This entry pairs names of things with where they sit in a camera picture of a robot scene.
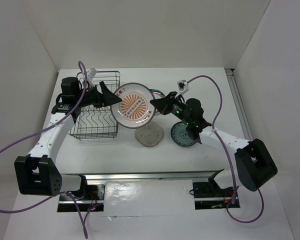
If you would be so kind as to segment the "green red rimmed white plate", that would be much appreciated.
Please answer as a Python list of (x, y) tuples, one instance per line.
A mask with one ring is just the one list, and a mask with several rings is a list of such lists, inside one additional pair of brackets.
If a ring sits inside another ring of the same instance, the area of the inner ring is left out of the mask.
[(149, 88), (148, 90), (151, 93), (150, 94), (151, 95), (151, 98), (150, 98), (151, 100), (162, 99), (162, 98), (166, 97), (166, 95), (158, 89)]

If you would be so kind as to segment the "blue white patterned plate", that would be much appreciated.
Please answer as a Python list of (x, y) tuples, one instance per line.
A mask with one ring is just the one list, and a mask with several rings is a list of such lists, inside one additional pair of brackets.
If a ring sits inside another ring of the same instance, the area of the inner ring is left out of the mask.
[(179, 121), (172, 126), (170, 136), (178, 146), (189, 148), (194, 146), (197, 142), (190, 138), (186, 128), (187, 125), (184, 122)]

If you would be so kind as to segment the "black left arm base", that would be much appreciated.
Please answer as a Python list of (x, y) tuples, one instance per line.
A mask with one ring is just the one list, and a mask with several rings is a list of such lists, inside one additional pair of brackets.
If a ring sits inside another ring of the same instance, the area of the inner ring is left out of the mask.
[(87, 178), (80, 175), (81, 182), (79, 190), (72, 191), (71, 193), (78, 199), (83, 199), (88, 196), (93, 196), (95, 200), (104, 200), (105, 184), (88, 184)]

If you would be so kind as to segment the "orange sunburst white plate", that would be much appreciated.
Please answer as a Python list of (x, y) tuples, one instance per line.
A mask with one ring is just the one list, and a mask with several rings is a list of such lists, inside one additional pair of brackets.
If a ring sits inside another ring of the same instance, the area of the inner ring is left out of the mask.
[(114, 94), (121, 102), (110, 107), (113, 118), (122, 127), (138, 129), (149, 124), (155, 116), (155, 107), (150, 103), (155, 97), (143, 84), (130, 82), (120, 86)]

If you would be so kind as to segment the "aluminium rail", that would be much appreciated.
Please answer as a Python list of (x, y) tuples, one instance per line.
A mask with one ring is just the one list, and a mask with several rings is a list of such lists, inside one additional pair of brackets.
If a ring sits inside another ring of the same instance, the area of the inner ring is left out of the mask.
[(251, 132), (251, 128), (248, 122), (248, 118), (246, 115), (246, 111), (242, 102), (242, 98), (238, 89), (238, 85), (236, 83), (236, 79), (234, 77), (234, 69), (225, 68), (225, 74), (228, 80), (228, 84), (230, 87), (230, 91), (232, 93), (232, 97), (234, 100), (234, 104), (239, 116), (239, 121), (243, 130), (243, 135), (246, 139), (253, 140), (253, 135)]
[(178, 180), (178, 179), (208, 179), (217, 173), (215, 170), (208, 171), (173, 171), (173, 172), (130, 172), (130, 173), (80, 173), (88, 182), (108, 181), (150, 181), (150, 180)]

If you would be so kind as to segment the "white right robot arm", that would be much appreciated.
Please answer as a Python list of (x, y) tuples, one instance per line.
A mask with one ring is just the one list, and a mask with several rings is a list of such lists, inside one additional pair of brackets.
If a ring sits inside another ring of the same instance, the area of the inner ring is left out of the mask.
[(225, 189), (245, 187), (257, 191), (278, 173), (266, 145), (260, 139), (247, 140), (214, 128), (204, 119), (204, 110), (198, 99), (179, 101), (176, 92), (153, 99), (150, 103), (162, 115), (173, 114), (186, 125), (188, 136), (199, 144), (224, 151), (230, 162), (228, 170), (215, 173), (208, 184), (213, 196), (220, 196)]

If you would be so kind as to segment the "aluminium front rail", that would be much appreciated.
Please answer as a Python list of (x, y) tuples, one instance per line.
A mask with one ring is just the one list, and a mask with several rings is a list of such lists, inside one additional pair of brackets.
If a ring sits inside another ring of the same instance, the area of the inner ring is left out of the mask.
[(150, 181), (150, 180), (178, 180), (178, 179), (208, 179), (217, 173), (215, 170), (208, 171), (173, 171), (173, 172), (130, 172), (130, 173), (80, 173), (88, 182), (108, 181)]

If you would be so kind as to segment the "aluminium right side rail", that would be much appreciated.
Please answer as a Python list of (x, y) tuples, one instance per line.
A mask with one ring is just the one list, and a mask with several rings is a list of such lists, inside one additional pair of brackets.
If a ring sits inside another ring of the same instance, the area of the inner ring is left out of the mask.
[(248, 118), (246, 115), (246, 111), (242, 102), (242, 98), (238, 89), (238, 85), (236, 83), (236, 79), (234, 77), (234, 69), (225, 68), (225, 74), (228, 80), (228, 84), (230, 87), (230, 91), (232, 93), (232, 97), (234, 100), (234, 104), (239, 116), (239, 121), (243, 130), (243, 135), (246, 139), (253, 140), (253, 135), (251, 132), (251, 128), (248, 122)]

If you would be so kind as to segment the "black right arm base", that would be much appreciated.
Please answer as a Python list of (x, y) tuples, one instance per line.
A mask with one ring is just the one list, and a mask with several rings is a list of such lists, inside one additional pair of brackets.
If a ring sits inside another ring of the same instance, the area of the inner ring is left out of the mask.
[(215, 181), (217, 174), (221, 173), (223, 170), (215, 172), (213, 175), (208, 177), (207, 181), (203, 182), (193, 182), (192, 189), (189, 194), (195, 198), (227, 198), (232, 197), (234, 190), (233, 187), (228, 187), (222, 189)]

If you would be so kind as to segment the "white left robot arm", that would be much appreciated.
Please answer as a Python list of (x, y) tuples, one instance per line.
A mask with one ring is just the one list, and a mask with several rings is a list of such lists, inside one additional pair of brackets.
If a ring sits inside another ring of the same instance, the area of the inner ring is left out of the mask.
[(122, 100), (112, 93), (103, 81), (97, 86), (77, 77), (66, 77), (61, 81), (61, 93), (52, 108), (50, 121), (37, 144), (26, 156), (19, 156), (14, 162), (18, 188), (23, 195), (57, 196), (71, 192), (78, 200), (87, 197), (89, 187), (82, 175), (61, 174), (56, 167), (59, 150), (75, 125), (82, 108), (109, 107)]

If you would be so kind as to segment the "clear glass square plate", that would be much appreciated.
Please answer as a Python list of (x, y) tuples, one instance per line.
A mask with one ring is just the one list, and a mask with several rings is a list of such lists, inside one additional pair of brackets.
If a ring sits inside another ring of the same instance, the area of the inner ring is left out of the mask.
[(163, 140), (164, 130), (156, 122), (150, 122), (135, 131), (135, 138), (144, 147), (152, 148)]

